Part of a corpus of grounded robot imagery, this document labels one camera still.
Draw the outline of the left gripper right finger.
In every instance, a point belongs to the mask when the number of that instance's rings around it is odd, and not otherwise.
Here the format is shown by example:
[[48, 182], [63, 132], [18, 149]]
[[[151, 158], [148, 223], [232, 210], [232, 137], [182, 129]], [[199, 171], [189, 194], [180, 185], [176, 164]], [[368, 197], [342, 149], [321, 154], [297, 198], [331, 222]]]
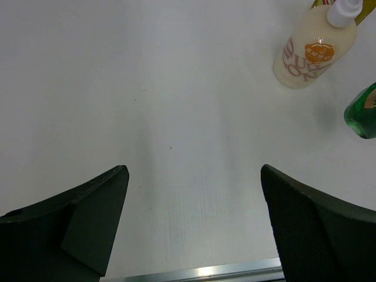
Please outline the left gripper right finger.
[[375, 211], [261, 168], [285, 281], [375, 281]]

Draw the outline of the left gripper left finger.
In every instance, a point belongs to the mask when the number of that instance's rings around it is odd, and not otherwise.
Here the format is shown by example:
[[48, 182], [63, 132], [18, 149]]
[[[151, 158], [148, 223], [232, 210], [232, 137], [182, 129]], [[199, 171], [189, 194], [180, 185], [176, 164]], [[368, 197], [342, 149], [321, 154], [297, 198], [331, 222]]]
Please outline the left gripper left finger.
[[99, 281], [129, 184], [125, 165], [1, 216], [1, 281]]

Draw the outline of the green bottle red label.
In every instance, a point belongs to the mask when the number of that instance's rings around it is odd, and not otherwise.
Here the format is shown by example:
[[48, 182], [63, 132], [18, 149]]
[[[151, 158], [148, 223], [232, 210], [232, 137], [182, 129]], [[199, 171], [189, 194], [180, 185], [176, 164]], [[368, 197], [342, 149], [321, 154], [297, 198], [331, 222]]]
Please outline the green bottle red label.
[[359, 137], [375, 138], [375, 83], [362, 90], [346, 107], [344, 120]]

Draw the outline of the cream pump lotion bottle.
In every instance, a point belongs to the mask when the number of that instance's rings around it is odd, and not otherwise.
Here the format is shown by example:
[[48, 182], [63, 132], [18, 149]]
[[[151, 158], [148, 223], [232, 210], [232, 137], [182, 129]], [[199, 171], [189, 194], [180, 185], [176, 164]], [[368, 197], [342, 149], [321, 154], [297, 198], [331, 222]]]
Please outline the cream pump lotion bottle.
[[353, 47], [362, 6], [363, 1], [335, 1], [310, 9], [274, 60], [277, 80], [300, 89], [318, 79]]

